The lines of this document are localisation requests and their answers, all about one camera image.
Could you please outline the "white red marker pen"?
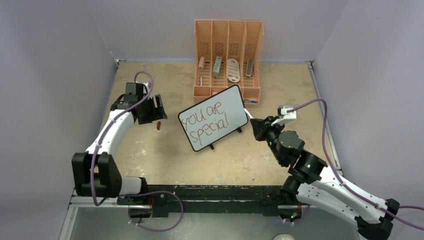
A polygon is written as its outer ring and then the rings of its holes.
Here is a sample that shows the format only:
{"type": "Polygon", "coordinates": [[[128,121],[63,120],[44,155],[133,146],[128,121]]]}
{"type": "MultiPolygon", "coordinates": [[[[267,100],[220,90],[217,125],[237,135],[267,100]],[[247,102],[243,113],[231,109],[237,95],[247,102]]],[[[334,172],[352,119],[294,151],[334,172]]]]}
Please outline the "white red marker pen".
{"type": "Polygon", "coordinates": [[[246,108],[244,108],[244,111],[247,114],[247,116],[249,117],[249,119],[253,119],[252,114],[246,108]]]}

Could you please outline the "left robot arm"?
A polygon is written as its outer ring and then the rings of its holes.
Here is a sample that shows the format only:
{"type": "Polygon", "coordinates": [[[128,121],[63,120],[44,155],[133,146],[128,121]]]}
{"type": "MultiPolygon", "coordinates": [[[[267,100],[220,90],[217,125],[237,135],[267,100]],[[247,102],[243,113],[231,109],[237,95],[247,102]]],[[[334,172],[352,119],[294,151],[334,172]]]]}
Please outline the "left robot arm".
{"type": "Polygon", "coordinates": [[[121,175],[114,157],[134,124],[166,119],[161,96],[151,96],[151,82],[128,82],[125,93],[111,105],[106,124],[95,141],[71,159],[75,191],[81,197],[116,198],[129,195],[138,205],[149,199],[143,177],[121,175]]]}

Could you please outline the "black framed whiteboard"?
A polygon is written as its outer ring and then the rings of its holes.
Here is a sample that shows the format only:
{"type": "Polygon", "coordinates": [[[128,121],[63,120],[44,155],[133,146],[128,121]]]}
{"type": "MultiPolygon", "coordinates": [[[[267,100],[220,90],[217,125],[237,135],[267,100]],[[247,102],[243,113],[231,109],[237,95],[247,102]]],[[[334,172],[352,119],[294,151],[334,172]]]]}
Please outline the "black framed whiteboard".
{"type": "Polygon", "coordinates": [[[240,87],[233,85],[183,111],[177,118],[193,151],[213,145],[249,122],[240,87]]]}

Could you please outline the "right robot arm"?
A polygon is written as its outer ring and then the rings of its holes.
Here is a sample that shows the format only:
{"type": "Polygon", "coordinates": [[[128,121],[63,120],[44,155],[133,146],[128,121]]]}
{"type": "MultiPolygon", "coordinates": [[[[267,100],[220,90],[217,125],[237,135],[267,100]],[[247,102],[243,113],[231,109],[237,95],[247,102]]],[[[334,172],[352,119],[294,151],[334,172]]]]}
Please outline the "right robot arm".
{"type": "Polygon", "coordinates": [[[296,200],[318,207],[357,226],[367,240],[387,240],[400,204],[366,192],[339,175],[317,155],[304,149],[305,142],[292,130],[275,123],[277,117],[253,118],[255,140],[266,142],[278,164],[288,168],[289,177],[280,196],[288,204],[296,200]]]}

